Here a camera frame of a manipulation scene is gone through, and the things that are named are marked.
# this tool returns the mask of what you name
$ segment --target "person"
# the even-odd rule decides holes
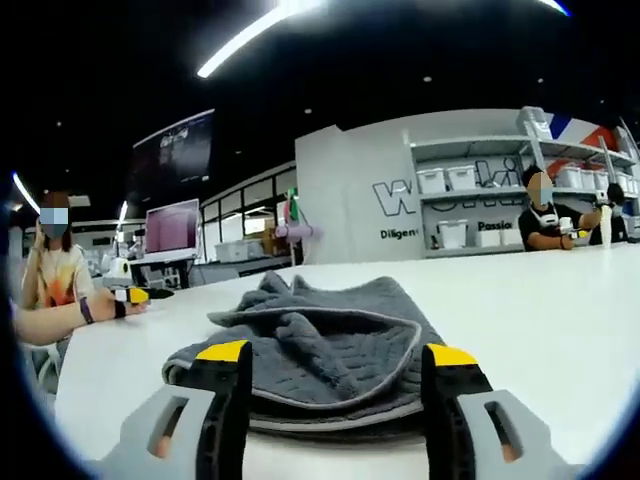
[[[591,230],[600,224],[601,211],[580,213],[562,204],[552,202],[551,179],[536,165],[522,174],[522,184],[531,199],[529,207],[518,218],[520,235],[527,252],[534,250],[571,250],[570,235],[560,232],[560,219],[568,217],[574,228]]]
[[[72,241],[68,210],[66,194],[46,195],[22,281],[26,310],[67,305],[94,291],[82,250]]]
[[[609,188],[607,188],[607,197],[611,207],[611,243],[626,242],[629,237],[622,217],[622,206],[625,202],[622,187],[617,183],[610,183]],[[602,245],[600,225],[593,229],[589,245]]]
[[[86,302],[86,309],[81,305]],[[13,306],[13,328],[19,340],[42,346],[58,342],[89,323],[116,318],[116,299],[101,288],[79,302],[42,310],[25,310]],[[145,304],[124,306],[125,315],[137,315],[146,310]]]

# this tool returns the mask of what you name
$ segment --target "white tabletop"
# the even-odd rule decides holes
[[[280,270],[289,281],[342,289],[394,277],[444,340],[474,355],[494,389],[508,389],[552,431],[571,463],[589,463],[628,407],[640,378],[640,247],[446,258]],[[85,458],[118,442],[126,416],[161,387],[174,351],[216,326],[205,314],[233,308],[261,275],[177,293],[143,315],[78,330],[56,400],[63,433]],[[250,434],[246,478],[426,478],[421,442],[314,446]]]

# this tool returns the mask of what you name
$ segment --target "computer screen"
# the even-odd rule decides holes
[[[147,212],[146,253],[196,248],[198,199]]]
[[[171,125],[133,146],[128,191],[146,201],[208,179],[212,112],[202,112]]]

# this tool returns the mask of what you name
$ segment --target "towel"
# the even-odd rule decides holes
[[[421,429],[422,346],[443,345],[409,295],[389,277],[341,291],[289,286],[273,272],[230,312],[226,327],[185,347],[163,366],[173,384],[210,345],[253,346],[250,427],[298,438],[388,439]]]

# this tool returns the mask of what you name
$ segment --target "black wristband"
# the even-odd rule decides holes
[[[116,300],[115,307],[116,307],[116,318],[124,318],[125,315],[127,314],[127,309],[125,308],[124,303]]]
[[[91,310],[89,310],[87,297],[83,297],[80,299],[80,312],[84,317],[84,321],[87,322],[87,325],[91,325],[93,323],[93,317],[91,316]]]

